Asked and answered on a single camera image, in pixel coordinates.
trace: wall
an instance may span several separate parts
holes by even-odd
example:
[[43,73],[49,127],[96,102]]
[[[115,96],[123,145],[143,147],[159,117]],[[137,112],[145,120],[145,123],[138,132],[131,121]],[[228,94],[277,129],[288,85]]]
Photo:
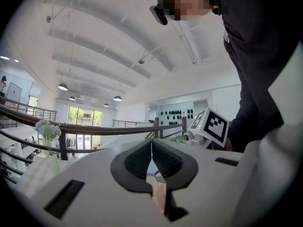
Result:
[[23,0],[7,25],[3,39],[30,76],[57,97],[57,68],[50,49],[53,42],[49,43],[40,20],[42,3],[43,0]]
[[157,112],[156,110],[150,110],[149,113],[148,113],[148,119],[149,120],[155,120],[155,118],[157,116],[156,112]]
[[30,89],[29,95],[39,98],[40,91],[41,91],[41,87],[39,86],[39,84],[36,83],[36,82],[33,82],[33,85]]
[[127,94],[121,106],[153,102],[163,98],[188,95],[240,84],[237,70],[228,54],[209,58],[191,70],[170,72],[143,84]]
[[117,110],[116,119],[122,121],[148,122],[148,104],[134,104],[120,107]]
[[14,83],[16,86],[22,89],[20,102],[23,104],[27,104],[29,92],[32,87],[33,81],[15,76],[15,74],[9,74],[4,70],[0,71],[0,78],[4,75],[6,76],[7,81],[6,81],[6,87],[4,87],[3,89],[3,93],[7,94],[9,89],[9,84]]
[[233,120],[240,108],[240,92],[241,85],[224,87],[212,91],[214,110],[227,120]]
[[39,99],[38,99],[38,108],[55,110],[56,97],[49,89],[43,87],[41,88]]

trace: door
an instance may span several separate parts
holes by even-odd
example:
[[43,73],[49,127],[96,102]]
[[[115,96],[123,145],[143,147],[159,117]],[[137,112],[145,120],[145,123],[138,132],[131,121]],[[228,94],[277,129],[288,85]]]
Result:
[[16,102],[20,102],[21,93],[22,93],[21,88],[16,86],[14,83],[10,83],[8,93],[6,94],[6,98]]

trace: white device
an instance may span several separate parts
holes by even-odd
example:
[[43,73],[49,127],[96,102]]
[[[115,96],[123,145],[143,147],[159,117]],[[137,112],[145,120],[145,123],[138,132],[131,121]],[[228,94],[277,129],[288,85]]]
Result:
[[211,140],[224,148],[228,127],[228,120],[211,108],[206,108],[197,115],[188,132],[184,133],[184,138],[189,145],[207,146]]

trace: metal railing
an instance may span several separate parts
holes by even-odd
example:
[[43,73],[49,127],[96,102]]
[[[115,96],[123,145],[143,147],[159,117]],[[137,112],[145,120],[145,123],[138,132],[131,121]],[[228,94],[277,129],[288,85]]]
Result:
[[140,123],[145,122],[133,122],[133,121],[123,121],[113,119],[113,128],[133,128]]
[[[29,126],[35,126],[35,124],[41,119],[37,117],[33,117],[31,115],[28,115],[26,113],[21,113],[19,111],[12,110],[11,108],[8,108],[2,104],[0,104],[0,115],[5,116],[9,119],[12,119],[16,121],[16,123],[22,123]],[[59,125],[59,123],[51,121],[54,125]],[[154,126],[151,127],[139,127],[139,128],[133,128],[133,127],[124,127],[124,128],[102,128],[102,127],[96,127],[96,126],[81,126],[81,125],[72,125],[72,124],[60,124],[61,129],[61,136],[59,137],[59,148],[52,148],[53,152],[59,152],[61,155],[61,160],[67,160],[67,153],[91,153],[96,152],[99,150],[103,150],[104,148],[98,148],[98,149],[67,149],[66,146],[66,134],[84,134],[84,135],[124,135],[124,134],[139,134],[139,133],[147,133],[146,139],[153,138],[163,138],[163,130],[168,129],[174,129],[182,127],[181,131],[175,132],[170,135],[174,135],[180,132],[186,132],[186,117],[183,118],[182,124],[176,124],[176,125],[166,125],[166,126],[159,126],[159,118],[155,118]],[[15,137],[13,135],[10,135],[6,133],[5,131],[0,129],[0,134],[4,137],[11,139],[13,141],[19,142],[21,144],[32,146],[37,149],[43,149],[47,150],[46,146],[35,144],[32,142],[29,142],[27,140],[20,139],[18,137]],[[16,160],[26,162],[28,164],[31,164],[33,161],[27,158],[23,158],[20,156],[17,156],[15,154],[12,154],[11,152],[8,152],[7,150],[0,147],[0,151],[4,154],[9,155],[12,158],[15,158]],[[19,175],[22,175],[23,172],[18,171],[17,169],[14,169],[7,164],[5,164],[3,161],[0,160],[0,165],[6,170],[11,170],[14,173],[17,173]],[[16,183],[15,180],[10,179],[7,175],[3,175],[5,178],[7,178],[12,183]]]
[[[56,120],[56,111],[29,106],[27,104],[22,104],[20,102],[13,101],[2,96],[0,96],[0,104],[5,105],[7,108],[13,111],[31,115],[39,119],[45,119],[49,121]],[[21,125],[21,123],[5,117],[2,114],[0,115],[0,129],[18,127],[19,125]]]

